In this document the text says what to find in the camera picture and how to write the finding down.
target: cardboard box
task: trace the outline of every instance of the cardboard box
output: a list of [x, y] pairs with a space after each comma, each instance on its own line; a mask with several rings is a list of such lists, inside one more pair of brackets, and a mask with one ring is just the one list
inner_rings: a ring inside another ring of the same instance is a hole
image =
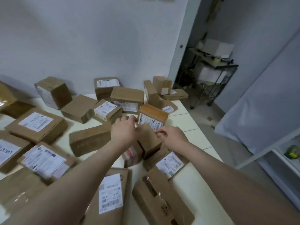
[[127, 168], [133, 165], [138, 164], [143, 155], [143, 149], [138, 142], [135, 142], [126, 152], [121, 156], [122, 167]]
[[158, 108], [161, 98], [158, 95], [155, 87], [153, 86], [150, 80], [144, 81], [144, 89], [145, 89], [145, 95], [148, 100], [148, 104]]
[[95, 93], [97, 100], [105, 99], [109, 101], [114, 86], [120, 86], [116, 77], [103, 77], [94, 79]]
[[213, 39], [206, 39], [202, 51], [216, 57], [229, 58], [233, 48], [233, 44]]
[[60, 110], [72, 101], [72, 96], [66, 83], [55, 77], [49, 76], [35, 83], [35, 88], [44, 103], [54, 109]]
[[0, 172], [9, 173], [17, 165], [17, 160], [32, 147], [29, 141], [10, 135], [8, 131], [0, 131]]
[[78, 160], [58, 148], [40, 142], [22, 155], [18, 163], [39, 175], [46, 184], [51, 184], [75, 167]]
[[122, 168], [111, 168], [107, 172], [86, 211], [82, 225], [122, 225], [128, 175], [129, 170]]
[[122, 108], [102, 99], [93, 106], [92, 115], [97, 121], [112, 125], [117, 118], [122, 116]]
[[164, 76], [154, 76], [153, 86], [160, 95], [167, 95], [171, 93], [172, 80], [167, 79]]
[[146, 171], [157, 167], [169, 180], [189, 161], [184, 156], [169, 150], [165, 145], [150, 158], [144, 160], [143, 166]]
[[162, 142], [148, 124], [140, 125], [136, 130], [139, 136], [137, 141], [143, 150], [142, 157], [148, 159], [160, 149]]
[[157, 167], [135, 183], [132, 196], [149, 224], [191, 225], [195, 219]]
[[76, 157], [96, 151], [106, 145], [109, 141], [109, 125], [99, 125], [69, 134], [70, 147]]
[[23, 92], [0, 81], [0, 113], [12, 118], [19, 118], [35, 106], [22, 102]]
[[66, 120], [39, 108], [33, 108], [5, 127], [11, 134], [34, 144], [51, 144], [68, 127]]
[[137, 114], [140, 106], [144, 104], [144, 91], [127, 87], [114, 87], [110, 100], [113, 104], [122, 107], [123, 113]]
[[159, 101], [158, 108], [165, 111], [165, 112], [167, 112], [168, 114], [171, 114], [174, 111], [178, 110], [178, 106], [176, 106], [170, 100], [161, 100], [161, 101]]
[[0, 180], [0, 204], [6, 214], [14, 214], [46, 188], [37, 175], [22, 168]]
[[188, 94], [182, 89], [174, 89], [171, 94], [163, 95], [162, 98], [165, 100], [180, 100], [188, 98]]
[[156, 131], [164, 125], [168, 116], [169, 114], [167, 112], [149, 104], [145, 104], [141, 106], [139, 110], [138, 125], [147, 123], [154, 131]]
[[66, 118], [84, 124], [91, 119], [91, 109], [97, 102], [95, 99], [80, 94], [64, 106], [61, 112]]

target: floor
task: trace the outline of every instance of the floor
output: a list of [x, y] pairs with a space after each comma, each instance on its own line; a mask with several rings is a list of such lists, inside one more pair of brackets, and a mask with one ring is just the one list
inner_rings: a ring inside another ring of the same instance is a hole
[[[209, 140], [215, 151], [219, 154], [223, 162], [235, 167], [237, 164], [248, 159], [252, 154], [241, 143], [214, 133], [214, 127], [221, 120], [221, 116], [212, 107], [207, 106], [205, 101], [199, 101], [195, 106], [195, 109], [190, 109], [190, 105], [194, 104], [195, 99], [196, 98], [193, 95], [190, 95], [188, 99], [181, 100], [181, 102]], [[278, 188], [278, 186], [257, 162], [250, 163], [243, 167], [241, 171], [253, 180], [260, 182], [269, 191], [272, 191], [280, 198], [287, 200], [280, 188]]]

